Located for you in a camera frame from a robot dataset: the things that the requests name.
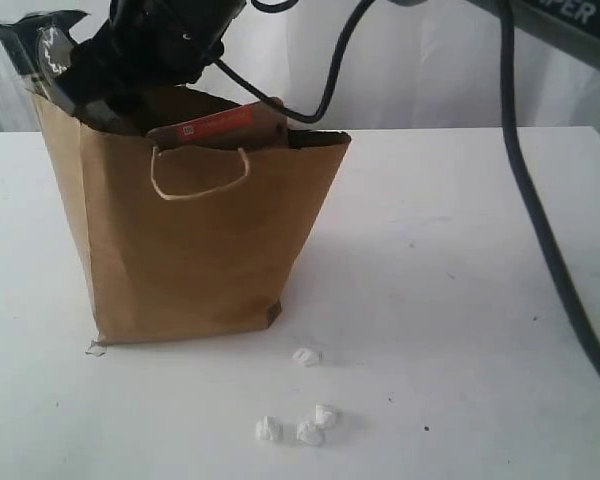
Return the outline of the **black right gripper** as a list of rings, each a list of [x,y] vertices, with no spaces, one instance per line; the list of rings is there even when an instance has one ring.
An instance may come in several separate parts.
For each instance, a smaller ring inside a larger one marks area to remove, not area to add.
[[[113,1],[109,17],[65,59],[49,58],[51,99],[93,118],[140,109],[141,93],[194,83],[224,53],[222,37],[243,1]]]

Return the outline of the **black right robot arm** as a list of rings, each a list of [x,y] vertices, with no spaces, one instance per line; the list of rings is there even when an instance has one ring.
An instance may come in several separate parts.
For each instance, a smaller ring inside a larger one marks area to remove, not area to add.
[[[500,18],[505,45],[518,27],[600,70],[600,1],[480,1]],[[265,95],[226,65],[222,37],[242,1],[113,1],[107,21],[74,43],[57,25],[44,27],[39,65],[66,111],[153,87],[197,81],[216,65],[236,84]]]

